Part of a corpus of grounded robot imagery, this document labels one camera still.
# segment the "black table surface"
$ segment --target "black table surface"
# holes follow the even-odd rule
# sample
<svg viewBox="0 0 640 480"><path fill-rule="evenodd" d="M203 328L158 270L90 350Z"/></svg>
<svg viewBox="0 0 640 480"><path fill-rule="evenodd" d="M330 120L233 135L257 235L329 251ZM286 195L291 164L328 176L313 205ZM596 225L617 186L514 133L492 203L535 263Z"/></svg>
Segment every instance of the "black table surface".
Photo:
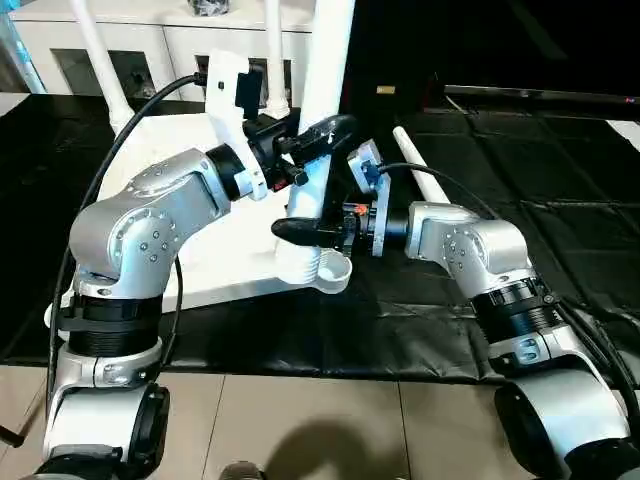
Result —
<svg viewBox="0 0 640 480"><path fill-rule="evenodd" d="M158 113L200 111L202 104L164 102ZM522 230L557 293L578 302L588 296L610 314L598 319L640 374L640 153L601 119L553 112L434 109L398 122L430 166ZM43 312L69 227L113 134L101 99L39 95L2 117L0 132L0 362L44 365ZM388 128L375 138L387 162L401 159ZM334 163L329 206L350 181ZM452 201L477 207L445 189ZM394 176L394 207L418 198L408 173ZM304 289L185 311L171 369L501 381L471 308L439 267L393 250L353 261L338 295ZM163 316L163 334L171 318Z"/></svg>

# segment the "tile floor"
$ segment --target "tile floor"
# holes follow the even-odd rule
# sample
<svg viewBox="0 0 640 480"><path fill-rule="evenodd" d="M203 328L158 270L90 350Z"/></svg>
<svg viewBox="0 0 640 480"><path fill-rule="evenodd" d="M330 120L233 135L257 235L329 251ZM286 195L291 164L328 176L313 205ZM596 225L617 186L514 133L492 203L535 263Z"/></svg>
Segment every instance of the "tile floor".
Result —
<svg viewBox="0 0 640 480"><path fill-rule="evenodd" d="M250 460L270 480L527 479L493 413L492 388L165 373L171 417L154 480L218 480ZM44 370L0 366L0 479L40 462Z"/></svg>

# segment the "white cabinet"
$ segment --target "white cabinet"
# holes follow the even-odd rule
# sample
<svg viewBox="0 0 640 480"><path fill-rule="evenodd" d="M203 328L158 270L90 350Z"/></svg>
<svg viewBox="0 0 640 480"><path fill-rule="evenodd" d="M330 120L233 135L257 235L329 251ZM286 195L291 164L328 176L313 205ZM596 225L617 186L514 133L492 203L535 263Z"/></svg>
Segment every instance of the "white cabinet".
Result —
<svg viewBox="0 0 640 480"><path fill-rule="evenodd" d="M148 97L192 74L212 48L246 55L255 68L266 69L263 0L231 0L229 13L218 17L194 16L187 0L88 3L128 96ZM314 0L282 2L285 79L294 106L302 100L313 9ZM47 92L100 94L68 0L36 0L11 18ZM202 101L204 95L190 85L170 98Z"/></svg>

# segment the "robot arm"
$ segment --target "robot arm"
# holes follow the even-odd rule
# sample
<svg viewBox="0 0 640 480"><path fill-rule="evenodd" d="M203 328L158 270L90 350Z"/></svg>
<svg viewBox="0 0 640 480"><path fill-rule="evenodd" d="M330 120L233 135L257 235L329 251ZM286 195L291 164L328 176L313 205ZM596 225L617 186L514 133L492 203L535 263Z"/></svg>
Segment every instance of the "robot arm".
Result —
<svg viewBox="0 0 640 480"><path fill-rule="evenodd" d="M340 146L353 120L330 117L296 137L297 123L295 114L246 122L268 188L304 184L304 166ZM293 163L282 159L285 152ZM77 261L74 296L59 318L69 341L59 350L39 474L81 479L104 471L105 479L134 479L157 467L170 397L154 381L171 265L191 235L251 193L248 175L226 144L206 153L190 149L78 215L69 242Z"/></svg>
<svg viewBox="0 0 640 480"><path fill-rule="evenodd" d="M489 363L510 383L495 403L518 462L544 478L640 478L640 452L617 399L534 270L522 233L458 205L414 202L389 209L391 178L372 141L349 157L371 203L343 205L342 224L287 218L273 232L294 243L439 264L472 304Z"/></svg>

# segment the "white tube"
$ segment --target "white tube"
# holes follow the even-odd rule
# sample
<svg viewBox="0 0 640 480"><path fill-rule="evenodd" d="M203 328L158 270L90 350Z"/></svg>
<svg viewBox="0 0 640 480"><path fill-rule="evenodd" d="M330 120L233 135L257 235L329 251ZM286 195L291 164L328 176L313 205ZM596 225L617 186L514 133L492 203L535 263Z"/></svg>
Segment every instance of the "white tube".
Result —
<svg viewBox="0 0 640 480"><path fill-rule="evenodd" d="M354 6L355 0L316 1L300 132L338 113ZM291 186L288 217L320 217L330 166L331 157L326 156L306 167L309 182L301 187ZM320 248L300 247L279 240L276 246L278 276L294 285L311 283L318 273L320 255Z"/></svg>
<svg viewBox="0 0 640 480"><path fill-rule="evenodd" d="M133 110L131 110L124 97L120 80L118 80L116 70L113 68L102 37L98 33L96 22L89 11L87 1L70 0L70 2L87 46L91 65L96 72L98 83L109 107L109 123L117 135L133 116Z"/></svg>
<svg viewBox="0 0 640 480"><path fill-rule="evenodd" d="M289 104L284 90L284 64L282 63L282 27L280 24L280 0L265 0L265 23L267 26L267 78L269 98L266 113L273 118L289 114Z"/></svg>
<svg viewBox="0 0 640 480"><path fill-rule="evenodd" d="M396 127L393 129L393 137L396 139L398 146L400 147L400 151L404 156L407 163L413 163L414 165L423 165L427 166L426 162L420 155L420 152L413 144L407 132L405 132L404 128ZM430 173L419 172L417 170L412 170L413 178L416 179L416 183L418 184L418 188L420 192L422 192L422 196L427 202L434 203L451 203L449 201L449 197L447 197L444 190L438 183L438 180L431 175Z"/></svg>

